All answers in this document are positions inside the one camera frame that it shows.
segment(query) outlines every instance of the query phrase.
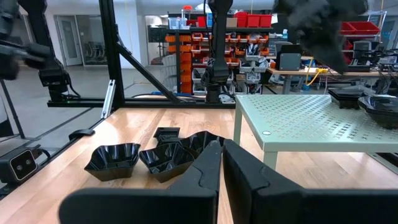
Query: blurred robot arm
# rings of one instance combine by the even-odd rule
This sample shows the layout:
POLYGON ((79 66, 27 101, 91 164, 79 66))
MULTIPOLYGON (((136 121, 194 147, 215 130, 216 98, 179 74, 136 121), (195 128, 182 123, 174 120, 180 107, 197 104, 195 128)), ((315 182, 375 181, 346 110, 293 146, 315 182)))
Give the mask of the blurred robot arm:
POLYGON ((370 0, 275 0, 273 11, 286 14, 302 47, 340 74, 347 71, 341 52, 341 22, 364 14, 370 0))

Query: red box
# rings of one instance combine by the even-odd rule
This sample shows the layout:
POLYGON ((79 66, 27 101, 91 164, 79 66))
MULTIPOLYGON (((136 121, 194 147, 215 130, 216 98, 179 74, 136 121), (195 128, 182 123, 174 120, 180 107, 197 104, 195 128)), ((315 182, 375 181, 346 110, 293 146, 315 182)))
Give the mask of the red box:
POLYGON ((198 16, 198 25, 199 25, 199 27, 205 27, 206 26, 206 17, 198 16))
POLYGON ((260 15, 260 27, 271 27, 272 15, 260 15))
POLYGON ((248 27, 259 27, 260 26, 260 16, 256 14, 248 15, 248 27))
POLYGON ((375 26, 372 22, 348 22, 354 27, 355 35, 376 35, 380 32, 380 29, 375 26))
POLYGON ((355 28, 351 26, 348 22, 343 22, 341 25, 340 34, 343 35, 353 35, 355 33, 355 28))
POLYGON ((237 12, 234 15, 238 18, 238 27, 246 27, 248 24, 248 13, 247 12, 237 12))
POLYGON ((354 45, 349 40, 346 40, 346 42, 344 43, 344 50, 352 50, 353 48, 354 45))

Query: black metal frame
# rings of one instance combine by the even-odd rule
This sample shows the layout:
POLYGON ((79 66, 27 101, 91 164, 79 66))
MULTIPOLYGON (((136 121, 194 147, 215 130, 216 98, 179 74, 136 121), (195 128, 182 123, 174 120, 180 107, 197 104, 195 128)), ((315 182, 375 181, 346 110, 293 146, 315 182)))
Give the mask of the black metal frame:
MULTIPOLYGON (((112 0, 99 0, 99 9, 103 25, 105 39, 106 57, 108 59, 109 79, 116 81, 114 92, 113 109, 118 108, 217 108, 234 109, 235 104, 206 103, 201 98, 177 98, 171 91, 161 84, 148 70, 146 70, 133 56, 118 35, 118 27, 114 15, 114 4, 112 0), (122 55, 134 68, 150 81, 165 98, 128 98, 124 97, 123 78, 121 73, 120 57, 122 55)), ((180 44, 176 43, 177 52, 180 52, 180 44)), ((180 93, 180 75, 177 74, 177 92, 180 93)), ((71 98, 68 101, 49 101, 48 107, 103 107, 104 98, 71 98)))

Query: wooden tabletop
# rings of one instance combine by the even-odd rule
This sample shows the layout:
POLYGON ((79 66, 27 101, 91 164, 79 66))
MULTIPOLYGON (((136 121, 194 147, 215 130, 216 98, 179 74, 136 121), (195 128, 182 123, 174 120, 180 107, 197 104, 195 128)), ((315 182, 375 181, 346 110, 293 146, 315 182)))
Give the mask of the wooden tabletop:
MULTIPOLYGON (((58 223, 58 206, 75 190, 86 187, 164 189, 178 177, 160 184, 138 161, 130 179, 100 182, 84 171, 91 153, 100 145, 136 142, 141 150, 155 147, 157 127, 181 127, 180 137, 199 131, 232 138, 234 110, 119 109, 26 183, 0 201, 0 224, 58 223)), ((262 160, 262 151, 243 121, 241 145, 262 160)), ((398 176, 363 153, 279 153, 277 171, 304 187, 396 188, 398 176)), ((221 166, 218 223, 231 224, 232 216, 221 166)))
MULTIPOLYGON (((276 75, 307 75, 307 70, 300 70, 300 71, 279 71, 274 68, 267 68, 268 72, 271 72, 272 74, 276 75)), ((316 75, 317 74, 317 69, 316 68, 310 68, 310 71, 308 72, 309 75, 316 75)), ((320 73, 319 75, 321 76, 334 76, 336 78, 339 77, 378 77, 380 74, 379 72, 346 72, 344 75, 340 75, 337 72, 332 71, 330 73, 320 73)))

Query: light green table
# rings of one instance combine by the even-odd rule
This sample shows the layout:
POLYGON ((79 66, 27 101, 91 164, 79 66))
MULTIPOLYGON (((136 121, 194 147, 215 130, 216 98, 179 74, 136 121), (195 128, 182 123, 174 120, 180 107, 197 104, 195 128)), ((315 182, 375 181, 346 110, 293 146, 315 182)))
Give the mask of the light green table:
POLYGON ((339 109, 329 95, 236 97, 234 141, 242 114, 275 169, 278 152, 398 152, 398 129, 378 126, 361 110, 339 109))

